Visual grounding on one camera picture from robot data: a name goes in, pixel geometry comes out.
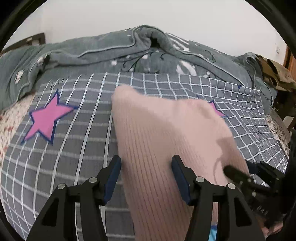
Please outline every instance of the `pink star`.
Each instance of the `pink star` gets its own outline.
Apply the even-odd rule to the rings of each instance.
[[[225,114],[223,114],[221,111],[217,110],[217,107],[215,105],[215,101],[212,100],[211,102],[209,102],[209,104],[213,107],[213,109],[215,110],[216,114],[219,115],[220,117],[228,117]]]
[[[29,140],[37,132],[39,132],[47,141],[53,144],[57,120],[72,112],[76,108],[77,107],[59,104],[59,92],[57,90],[53,98],[45,107],[29,113],[33,121],[33,125],[27,132],[22,142]]]

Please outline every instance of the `grey blanket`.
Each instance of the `grey blanket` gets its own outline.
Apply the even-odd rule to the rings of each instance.
[[[96,176],[118,153],[111,95],[121,84],[150,96],[213,101],[217,110],[227,116],[223,119],[245,159],[264,161],[285,171],[287,158],[266,123],[256,89],[177,74],[102,73],[55,79],[41,85],[29,111],[44,107],[57,89],[61,104],[80,108],[58,120],[53,145],[40,135],[22,143],[33,124],[27,114],[9,145],[1,171],[7,219],[24,239],[59,183],[77,185]],[[79,241],[83,241],[79,214],[77,206],[76,231]],[[101,214],[109,241],[134,240],[121,178],[111,201],[101,207]]]
[[[259,88],[268,113],[276,91],[264,84],[257,62],[251,62],[252,56],[229,56],[147,25],[23,47],[0,58],[0,111],[51,78],[81,72],[131,71],[199,75]]]

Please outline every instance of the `white grid pattern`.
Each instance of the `white grid pattern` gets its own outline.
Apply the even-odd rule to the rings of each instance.
[[[59,84],[58,82],[51,88],[49,88],[49,84],[42,85],[36,94],[31,109],[34,110],[40,105],[46,104],[46,100],[50,99],[56,85]],[[72,116],[65,116],[59,120],[57,127],[65,125],[66,128],[60,131],[56,130],[54,145],[51,146],[46,143],[42,146],[40,144],[43,140],[42,137],[36,137],[35,140],[37,141],[26,143],[26,146],[20,144],[20,140],[27,132],[27,126],[32,124],[30,118],[26,116],[4,158],[2,175],[5,175],[5,183],[2,183],[1,189],[3,195],[6,196],[6,200],[3,200],[6,216],[12,221],[14,228],[20,230],[25,238],[28,235],[26,229],[31,228],[34,220],[29,220],[28,214],[24,211],[19,213],[15,208],[15,202],[20,204],[23,210],[30,211],[36,217],[38,215],[36,207],[40,206],[40,197],[47,199],[54,187],[57,186],[57,180],[69,181],[70,185],[80,184],[93,175],[97,175],[97,172],[96,174],[83,174],[85,170],[88,172],[91,169],[99,171],[100,168],[107,166],[107,162],[116,153],[117,147],[114,146],[116,145],[116,137],[112,132],[114,125],[112,124],[111,114],[111,95],[120,84],[131,85],[143,94],[148,94],[149,91],[149,93],[153,93],[148,94],[151,96],[169,99],[200,98],[207,101],[214,100],[217,108],[228,116],[228,118],[224,118],[225,122],[232,130],[238,149],[244,158],[253,161],[263,159],[278,169],[285,170],[287,160],[265,122],[260,92],[257,90],[244,86],[239,89],[235,84],[215,79],[177,74],[104,73],[92,74],[87,78],[85,76],[72,77],[63,83],[60,101],[79,105],[79,108],[73,111]],[[83,134],[76,133],[80,129],[83,130]],[[55,146],[55,142],[58,142],[58,140],[61,140],[61,142]],[[75,152],[75,150],[69,149],[67,142],[72,146],[80,143],[81,150]],[[92,148],[88,147],[91,143],[95,144],[98,152],[93,152]],[[22,156],[25,155],[23,152],[28,153],[28,156],[25,157],[26,162],[23,161]],[[37,165],[31,162],[36,158],[36,155],[41,157],[38,159]],[[49,162],[51,157],[54,162],[53,167],[51,169],[42,167],[43,164]],[[68,173],[66,167],[59,168],[59,165],[67,159],[77,160],[75,172]],[[93,163],[100,163],[101,166],[94,167]],[[30,186],[25,182],[25,175],[19,178],[16,177],[16,174],[11,173],[10,165],[15,165],[15,170],[17,167],[22,167],[36,171],[34,185]],[[46,191],[42,189],[44,184],[41,183],[41,175],[50,177],[50,187]],[[31,208],[31,203],[28,200],[23,199],[24,193],[22,193],[22,200],[20,200],[16,197],[17,193],[14,193],[14,189],[8,187],[7,180],[10,179],[14,180],[14,185],[19,185],[24,191],[28,190],[33,193],[33,208]],[[119,180],[113,196],[124,200],[124,193],[119,191],[121,188],[122,182]],[[8,197],[12,198],[13,204],[9,202]],[[122,201],[123,203],[117,202],[119,201],[111,199],[111,206],[108,203],[106,207],[100,207],[107,236],[119,240],[134,239],[131,218],[125,216],[129,213],[126,203],[124,201]],[[80,210],[80,206],[76,205],[76,233],[81,241],[78,210]]]

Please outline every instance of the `ribbed fabric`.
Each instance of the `ribbed fabric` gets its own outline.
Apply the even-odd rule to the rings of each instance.
[[[185,238],[193,208],[181,199],[171,170],[174,155],[217,185],[230,182],[223,174],[225,165],[248,173],[229,128],[206,101],[143,96],[119,86],[112,113],[137,241]],[[213,225],[217,213],[214,205]]]

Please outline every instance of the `grey plaid bed sheet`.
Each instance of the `grey plaid bed sheet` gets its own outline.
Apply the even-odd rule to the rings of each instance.
[[[256,162],[263,160],[285,171],[287,158],[265,121],[258,90],[178,74],[103,73],[50,81],[40,87],[29,111],[44,107],[56,89],[60,103],[80,108],[58,121],[53,145],[39,135],[21,144],[32,125],[27,114],[7,150],[1,173],[2,202],[8,221],[24,239],[59,183],[81,184],[96,176],[117,154],[111,95],[120,84],[161,98],[214,100],[217,109],[227,116],[224,120],[243,157]],[[110,241],[134,240],[121,177],[112,199],[101,207],[101,215]],[[77,237],[82,241],[78,204],[75,216]]]

